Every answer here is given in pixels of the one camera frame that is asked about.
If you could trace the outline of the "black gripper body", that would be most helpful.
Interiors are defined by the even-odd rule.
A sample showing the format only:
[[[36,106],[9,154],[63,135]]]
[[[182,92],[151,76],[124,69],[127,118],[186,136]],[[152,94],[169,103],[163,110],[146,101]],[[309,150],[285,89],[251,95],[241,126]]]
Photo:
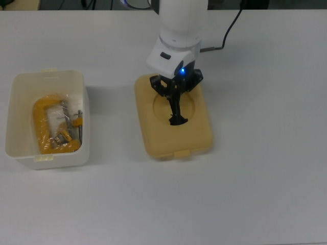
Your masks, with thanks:
[[[181,68],[177,75],[170,81],[170,85],[185,83],[186,86],[194,85],[194,69]]]

